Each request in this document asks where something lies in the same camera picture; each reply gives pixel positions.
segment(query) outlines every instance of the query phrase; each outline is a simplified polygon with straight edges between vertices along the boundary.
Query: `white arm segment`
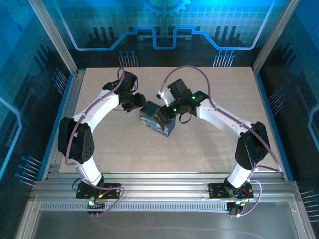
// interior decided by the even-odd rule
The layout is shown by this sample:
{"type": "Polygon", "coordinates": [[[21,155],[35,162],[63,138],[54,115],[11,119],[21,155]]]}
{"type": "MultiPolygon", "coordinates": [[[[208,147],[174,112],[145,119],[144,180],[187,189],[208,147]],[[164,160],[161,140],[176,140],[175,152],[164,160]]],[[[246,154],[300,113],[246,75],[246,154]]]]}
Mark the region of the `white arm segment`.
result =
{"type": "MultiPolygon", "coordinates": [[[[108,93],[109,90],[103,90],[99,96],[96,98],[99,99],[106,93],[108,93]]],[[[108,97],[103,99],[102,101],[98,102],[93,108],[91,108],[88,115],[81,121],[81,123],[87,123],[91,127],[91,131],[93,133],[93,130],[98,125],[98,123],[115,107],[119,105],[119,96],[115,94],[110,94],[108,97]]],[[[83,110],[81,113],[74,116],[74,121],[78,122],[81,116],[86,111],[83,110]]],[[[81,173],[84,175],[84,179],[93,185],[97,185],[100,181],[102,174],[97,169],[93,157],[91,157],[88,161],[84,162],[83,164],[76,162],[76,166],[81,173]]]]}
{"type": "MultiPolygon", "coordinates": [[[[215,103],[216,107],[221,109],[222,111],[228,113],[229,115],[233,116],[234,118],[238,119],[243,124],[250,126],[251,123],[245,120],[242,120],[232,113],[226,111],[219,105],[215,103]]],[[[227,116],[223,115],[219,111],[215,110],[213,106],[210,104],[209,99],[206,99],[200,103],[200,106],[197,107],[197,116],[203,120],[206,120],[219,128],[221,131],[225,132],[229,135],[236,143],[240,137],[242,132],[246,132],[247,130],[228,118],[227,116]]],[[[231,185],[235,188],[239,188],[243,185],[249,174],[251,173],[250,170],[244,169],[238,163],[236,163],[234,170],[228,175],[227,179],[231,185]]]]}

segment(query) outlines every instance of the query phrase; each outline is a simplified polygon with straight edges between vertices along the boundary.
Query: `black mounting plate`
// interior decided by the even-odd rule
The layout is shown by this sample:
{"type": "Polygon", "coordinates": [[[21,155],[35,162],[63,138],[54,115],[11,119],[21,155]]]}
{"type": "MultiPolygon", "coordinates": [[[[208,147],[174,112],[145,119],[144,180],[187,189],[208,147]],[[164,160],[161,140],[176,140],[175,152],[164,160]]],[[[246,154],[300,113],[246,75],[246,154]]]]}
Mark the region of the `black mounting plate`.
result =
{"type": "MultiPolygon", "coordinates": [[[[119,183],[104,183],[104,188],[114,188],[114,187],[120,187],[121,184],[119,183]]],[[[76,198],[77,199],[90,199],[92,196],[98,197],[96,193],[96,189],[92,186],[84,183],[81,181],[81,183],[78,184],[78,189],[76,191],[76,198]]],[[[118,199],[120,196],[120,190],[110,190],[108,193],[106,193],[101,199],[118,199]]]]}
{"type": "Polygon", "coordinates": [[[239,189],[239,192],[237,195],[232,197],[227,193],[227,191],[224,188],[223,183],[209,183],[206,187],[207,192],[209,193],[210,199],[225,199],[225,200],[245,200],[248,199],[248,195],[243,192],[243,189],[246,189],[247,192],[249,192],[249,198],[254,198],[253,189],[251,187],[250,183],[246,183],[241,189],[239,189]]]}

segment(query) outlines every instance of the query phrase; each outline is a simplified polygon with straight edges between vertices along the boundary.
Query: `gear graphic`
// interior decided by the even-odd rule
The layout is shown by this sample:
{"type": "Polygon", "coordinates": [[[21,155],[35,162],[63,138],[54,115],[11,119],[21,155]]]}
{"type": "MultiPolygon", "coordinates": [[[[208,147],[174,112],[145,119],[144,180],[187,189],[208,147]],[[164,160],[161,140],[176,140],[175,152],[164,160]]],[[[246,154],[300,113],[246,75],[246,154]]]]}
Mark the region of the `gear graphic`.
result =
{"type": "Polygon", "coordinates": [[[186,4],[190,4],[190,0],[145,0],[143,2],[144,10],[163,17],[173,16],[174,13],[179,14],[180,10],[185,10],[186,4]]]}
{"type": "Polygon", "coordinates": [[[10,16],[18,23],[23,23],[29,16],[29,3],[27,0],[0,0],[6,6],[10,16]]]}

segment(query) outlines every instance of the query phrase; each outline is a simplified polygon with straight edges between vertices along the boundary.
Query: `blue box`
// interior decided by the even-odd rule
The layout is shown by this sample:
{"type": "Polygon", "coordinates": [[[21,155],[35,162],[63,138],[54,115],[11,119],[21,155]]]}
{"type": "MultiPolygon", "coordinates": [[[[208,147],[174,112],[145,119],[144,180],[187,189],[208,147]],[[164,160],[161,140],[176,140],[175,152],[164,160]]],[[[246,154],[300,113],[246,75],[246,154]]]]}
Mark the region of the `blue box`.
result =
{"type": "Polygon", "coordinates": [[[151,101],[148,101],[148,104],[140,109],[141,122],[142,124],[168,137],[173,128],[175,127],[176,119],[172,119],[165,122],[163,131],[161,125],[158,122],[158,118],[156,117],[156,110],[160,107],[161,106],[151,101]]]}

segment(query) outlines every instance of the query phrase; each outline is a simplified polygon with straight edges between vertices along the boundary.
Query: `cable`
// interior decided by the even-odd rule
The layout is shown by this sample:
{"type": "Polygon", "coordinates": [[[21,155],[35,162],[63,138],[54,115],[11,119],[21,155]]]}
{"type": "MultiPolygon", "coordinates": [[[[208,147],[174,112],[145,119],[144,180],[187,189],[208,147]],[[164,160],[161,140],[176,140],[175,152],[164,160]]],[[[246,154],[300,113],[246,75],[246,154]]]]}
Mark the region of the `cable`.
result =
{"type": "Polygon", "coordinates": [[[263,192],[261,183],[260,183],[258,180],[250,180],[250,182],[256,182],[256,183],[258,183],[259,189],[260,189],[259,196],[258,196],[258,198],[257,198],[257,200],[256,200],[256,202],[255,202],[255,204],[253,205],[253,207],[252,207],[248,212],[246,212],[246,213],[244,213],[244,214],[237,215],[236,217],[238,217],[238,218],[239,218],[239,217],[242,217],[242,216],[245,216],[245,215],[247,215],[247,214],[249,214],[249,213],[251,213],[251,212],[255,209],[255,207],[257,206],[257,204],[258,204],[259,201],[260,201],[261,194],[262,194],[262,192],[263,192]]]}
{"type": "Polygon", "coordinates": [[[79,180],[81,180],[81,178],[78,178],[78,179],[75,180],[75,181],[73,182],[73,184],[72,184],[72,189],[75,190],[75,191],[76,191],[77,189],[74,189],[73,186],[74,186],[74,184],[76,184],[76,182],[79,181],[79,180]]]}
{"type": "Polygon", "coordinates": [[[70,149],[71,149],[71,145],[72,145],[72,142],[73,142],[73,137],[74,137],[74,134],[76,132],[76,130],[78,129],[79,127],[79,124],[81,123],[81,121],[85,118],[85,116],[87,115],[87,113],[91,110],[91,108],[93,108],[98,102],[102,101],[103,99],[105,99],[107,96],[111,95],[112,93],[114,93],[114,91],[116,91],[118,89],[118,87],[122,84],[123,80],[124,80],[124,75],[125,75],[125,70],[123,67],[119,68],[118,71],[117,71],[117,76],[118,76],[118,80],[119,80],[119,83],[116,85],[116,87],[109,91],[108,93],[106,93],[105,95],[103,95],[102,97],[98,98],[95,102],[93,102],[87,109],[86,111],[84,112],[84,114],[81,116],[81,118],[79,119],[79,121],[75,124],[75,127],[73,128],[72,132],[71,132],[71,136],[70,136],[70,139],[69,139],[69,143],[68,143],[68,147],[66,149],[66,154],[65,154],[65,164],[68,165],[68,166],[71,166],[71,165],[76,165],[76,163],[69,163],[68,160],[69,160],[69,155],[70,155],[70,149]],[[122,75],[121,77],[119,77],[119,72],[120,70],[122,70],[122,75]]]}
{"type": "MultiPolygon", "coordinates": [[[[190,65],[184,65],[184,66],[179,66],[175,69],[173,69],[167,76],[166,78],[164,79],[164,82],[160,88],[160,91],[163,90],[164,88],[164,85],[166,83],[166,81],[168,80],[168,78],[177,70],[181,69],[181,68],[185,68],[185,67],[189,67],[189,68],[193,68],[197,71],[199,71],[205,78],[206,82],[207,82],[207,86],[208,86],[208,99],[209,99],[209,102],[211,104],[211,106],[213,106],[214,109],[216,109],[218,112],[220,112],[221,114],[225,115],[226,117],[228,117],[229,119],[235,121],[237,124],[239,124],[240,126],[243,126],[245,129],[249,130],[256,138],[258,138],[258,140],[262,143],[262,145],[267,149],[267,151],[269,152],[269,154],[272,156],[272,158],[274,159],[278,169],[273,169],[275,172],[283,172],[282,168],[281,168],[281,165],[279,163],[279,160],[277,159],[277,157],[275,156],[275,154],[272,152],[272,150],[270,149],[270,147],[266,144],[266,142],[255,132],[253,131],[250,127],[248,127],[247,125],[243,124],[241,121],[239,121],[238,119],[236,119],[235,117],[231,116],[230,114],[222,111],[221,109],[219,108],[216,108],[216,105],[215,103],[213,102],[212,98],[211,98],[211,91],[210,91],[210,82],[209,82],[209,79],[208,77],[206,76],[206,74],[201,70],[199,69],[198,67],[195,67],[195,66],[190,66],[190,65]]],[[[247,179],[249,179],[252,174],[255,172],[255,169],[252,170],[252,173],[248,176],[247,179]]]]}
{"type": "Polygon", "coordinates": [[[180,115],[179,115],[179,122],[182,123],[182,124],[190,122],[190,120],[191,120],[191,113],[189,113],[189,114],[190,114],[190,117],[189,117],[189,119],[186,120],[186,121],[181,121],[181,117],[182,117],[183,114],[180,114],[180,115]]]}
{"type": "Polygon", "coordinates": [[[82,172],[78,169],[77,167],[77,164],[76,163],[69,163],[68,160],[69,160],[69,155],[70,155],[70,149],[71,149],[71,145],[72,145],[72,141],[73,141],[73,137],[74,137],[74,134],[78,128],[78,126],[80,125],[81,121],[85,118],[85,116],[88,114],[88,112],[100,101],[102,101],[103,99],[105,99],[106,97],[108,97],[109,95],[111,95],[112,93],[114,93],[114,91],[116,91],[118,89],[118,87],[122,84],[123,80],[124,80],[124,76],[125,76],[125,70],[123,67],[119,68],[118,71],[117,71],[117,77],[118,77],[118,84],[116,85],[116,87],[109,91],[108,93],[106,93],[105,95],[103,95],[102,97],[98,98],[95,102],[93,102],[87,109],[86,111],[84,112],[84,114],[80,117],[79,121],[75,124],[75,127],[74,129],[72,130],[71,132],[71,135],[70,135],[70,139],[69,139],[69,142],[68,142],[68,146],[67,146],[67,150],[66,150],[66,154],[65,154],[65,164],[68,165],[68,166],[71,166],[71,165],[74,165],[75,168],[76,168],[76,171],[78,172],[78,174],[81,176],[81,179],[83,182],[85,182],[86,184],[96,188],[96,189],[100,189],[100,190],[117,190],[117,189],[120,189],[120,190],[123,190],[122,194],[119,196],[119,198],[117,199],[117,201],[111,206],[109,207],[106,211],[104,211],[103,213],[100,213],[100,214],[97,214],[97,216],[99,215],[103,215],[105,213],[107,213],[110,209],[112,209],[115,204],[121,199],[121,197],[123,196],[124,192],[125,192],[125,188],[124,187],[113,187],[113,188],[104,188],[104,187],[98,187],[94,184],[92,184],[91,182],[85,180],[85,176],[82,174],[82,172]]]}

